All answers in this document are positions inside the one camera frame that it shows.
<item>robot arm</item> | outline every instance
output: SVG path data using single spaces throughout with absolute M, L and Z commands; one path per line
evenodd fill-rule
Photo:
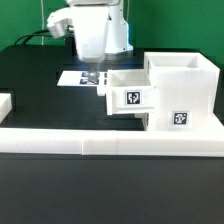
M 55 38 L 74 27 L 78 57 L 86 62 L 89 80 L 97 79 L 99 63 L 105 58 L 109 6 L 120 0 L 66 0 L 70 8 L 58 10 L 48 18 L 48 29 Z

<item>black table surface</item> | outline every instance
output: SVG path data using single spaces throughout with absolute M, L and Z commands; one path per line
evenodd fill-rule
M 95 97 L 95 90 L 56 87 L 56 72 L 74 68 L 73 60 L 63 47 L 4 50 L 0 86 L 2 92 L 14 94 L 14 110 L 2 127 L 141 130 L 132 117 L 122 117 L 122 124 L 119 116 L 106 119 L 105 99 Z M 121 65 L 142 66 L 140 59 L 125 59 L 103 68 Z M 69 113 L 58 106 L 75 113 L 77 101 L 79 113 L 87 113 L 82 121 L 67 117 Z M 93 112 L 95 104 L 99 107 Z M 96 118 L 105 124 L 95 122 Z M 0 223 L 223 224 L 223 186 L 223 158 L 4 153 L 0 154 Z

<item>white box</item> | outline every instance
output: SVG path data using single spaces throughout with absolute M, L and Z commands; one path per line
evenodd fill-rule
M 203 130 L 213 115 L 219 72 L 200 53 L 147 52 L 144 70 L 108 72 L 107 114 L 141 114 L 145 130 Z
M 12 109 L 11 95 L 9 93 L 0 94 L 0 123 Z

